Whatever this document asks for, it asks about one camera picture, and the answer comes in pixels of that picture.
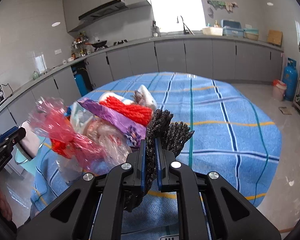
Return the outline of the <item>person's left hand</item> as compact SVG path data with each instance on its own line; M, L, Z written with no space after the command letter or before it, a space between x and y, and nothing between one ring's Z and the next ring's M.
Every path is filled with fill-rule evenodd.
M11 207L6 199L5 194L1 190L1 188L0 188L0 212L7 221L10 222L12 220Z

